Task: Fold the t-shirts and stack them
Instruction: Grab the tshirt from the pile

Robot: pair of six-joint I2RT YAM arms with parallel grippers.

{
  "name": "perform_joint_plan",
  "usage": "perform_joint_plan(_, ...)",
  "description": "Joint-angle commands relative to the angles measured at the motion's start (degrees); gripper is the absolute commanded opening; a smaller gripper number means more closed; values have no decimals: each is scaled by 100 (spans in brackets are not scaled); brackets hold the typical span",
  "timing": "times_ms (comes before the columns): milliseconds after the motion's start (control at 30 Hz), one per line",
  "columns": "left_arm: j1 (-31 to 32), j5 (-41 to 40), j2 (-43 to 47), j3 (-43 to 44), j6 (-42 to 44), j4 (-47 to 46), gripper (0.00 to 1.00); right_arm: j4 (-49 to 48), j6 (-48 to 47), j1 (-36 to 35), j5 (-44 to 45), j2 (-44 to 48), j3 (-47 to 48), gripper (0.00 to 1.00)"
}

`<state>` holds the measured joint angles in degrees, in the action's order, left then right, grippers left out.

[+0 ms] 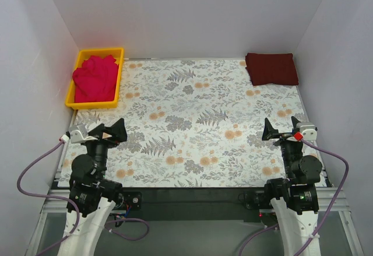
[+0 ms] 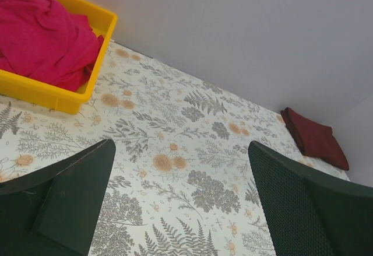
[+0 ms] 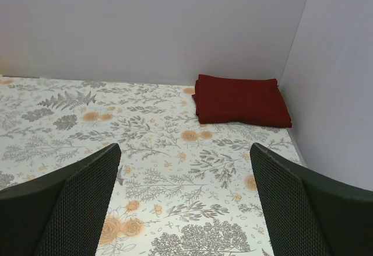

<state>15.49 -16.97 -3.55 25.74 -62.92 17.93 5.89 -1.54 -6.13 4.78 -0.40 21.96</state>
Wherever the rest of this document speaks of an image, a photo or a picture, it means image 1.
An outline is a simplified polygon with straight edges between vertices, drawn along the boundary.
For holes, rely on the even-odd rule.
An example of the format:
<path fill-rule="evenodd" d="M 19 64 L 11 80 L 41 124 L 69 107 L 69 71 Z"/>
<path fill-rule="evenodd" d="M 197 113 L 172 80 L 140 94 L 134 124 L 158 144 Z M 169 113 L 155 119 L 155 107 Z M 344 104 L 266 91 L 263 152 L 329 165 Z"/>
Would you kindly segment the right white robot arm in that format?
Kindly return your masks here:
<path fill-rule="evenodd" d="M 314 141 L 317 128 L 310 122 L 291 118 L 291 132 L 279 132 L 265 119 L 263 141 L 275 140 L 280 147 L 285 177 L 267 180 L 264 202 L 275 211 L 285 255 L 320 255 L 316 184 L 321 180 L 322 163 L 304 155 L 303 140 Z"/>

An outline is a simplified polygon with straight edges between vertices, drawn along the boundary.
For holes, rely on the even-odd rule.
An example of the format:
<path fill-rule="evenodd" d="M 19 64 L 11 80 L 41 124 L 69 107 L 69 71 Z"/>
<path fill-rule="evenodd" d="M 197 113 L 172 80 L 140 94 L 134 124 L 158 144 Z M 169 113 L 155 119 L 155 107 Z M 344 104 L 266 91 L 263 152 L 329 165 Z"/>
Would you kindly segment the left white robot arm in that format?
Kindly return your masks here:
<path fill-rule="evenodd" d="M 93 255 L 109 214 L 124 202 L 122 185 L 106 179 L 105 172 L 108 150 L 127 140 L 125 122 L 120 118 L 91 131 L 78 124 L 69 128 L 67 136 L 71 144 L 84 146 L 86 153 L 72 161 L 64 241 L 58 255 Z"/>

